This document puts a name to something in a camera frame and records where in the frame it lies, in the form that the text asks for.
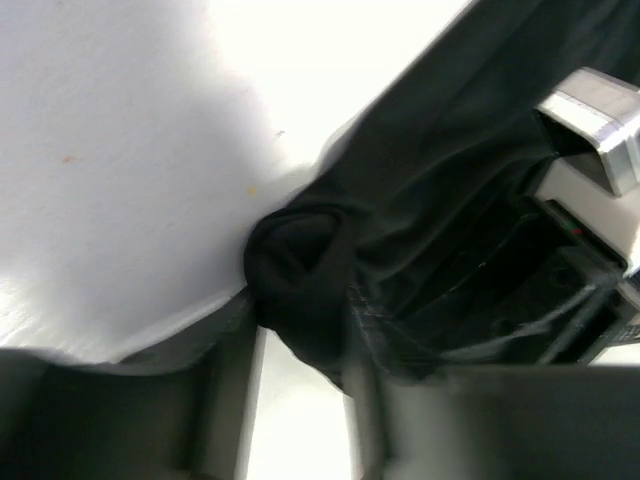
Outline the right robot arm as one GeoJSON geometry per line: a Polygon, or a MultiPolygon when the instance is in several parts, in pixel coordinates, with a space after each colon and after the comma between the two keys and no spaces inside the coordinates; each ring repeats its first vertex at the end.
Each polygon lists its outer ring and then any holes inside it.
{"type": "Polygon", "coordinates": [[[595,157],[557,162],[540,197],[495,201],[402,317],[381,362],[423,378],[444,365],[586,363],[635,313],[631,258],[596,229],[616,220],[595,157]]]}

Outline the black t-shirt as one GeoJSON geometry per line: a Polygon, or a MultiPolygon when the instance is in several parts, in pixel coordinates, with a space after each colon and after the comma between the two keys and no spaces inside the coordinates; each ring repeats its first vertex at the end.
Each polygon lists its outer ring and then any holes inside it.
{"type": "Polygon", "coordinates": [[[352,283],[406,307],[494,199],[551,150],[535,106],[583,66],[634,78],[635,1],[476,1],[340,141],[244,252],[259,323],[340,379],[352,283]]]}

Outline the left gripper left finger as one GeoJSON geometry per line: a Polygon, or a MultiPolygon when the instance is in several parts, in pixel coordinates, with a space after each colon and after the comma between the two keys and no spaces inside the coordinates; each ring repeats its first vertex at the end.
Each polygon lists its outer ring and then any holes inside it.
{"type": "Polygon", "coordinates": [[[240,293],[116,365],[1,353],[5,479],[236,479],[257,336],[240,293]]]}

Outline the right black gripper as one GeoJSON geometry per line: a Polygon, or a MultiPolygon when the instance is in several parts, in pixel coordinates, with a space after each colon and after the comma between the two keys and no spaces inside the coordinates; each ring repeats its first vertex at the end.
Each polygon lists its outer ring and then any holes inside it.
{"type": "Polygon", "coordinates": [[[628,317],[626,267],[557,201],[501,202],[390,325],[389,357],[403,370],[586,364],[628,317]]]}

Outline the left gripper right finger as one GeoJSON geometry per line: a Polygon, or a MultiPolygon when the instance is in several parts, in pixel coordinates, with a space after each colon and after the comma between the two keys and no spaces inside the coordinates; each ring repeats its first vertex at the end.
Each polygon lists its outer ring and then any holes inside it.
{"type": "Polygon", "coordinates": [[[370,358],[376,312],[349,291],[343,374],[367,479],[635,479],[635,365],[448,367],[421,382],[370,358]]]}

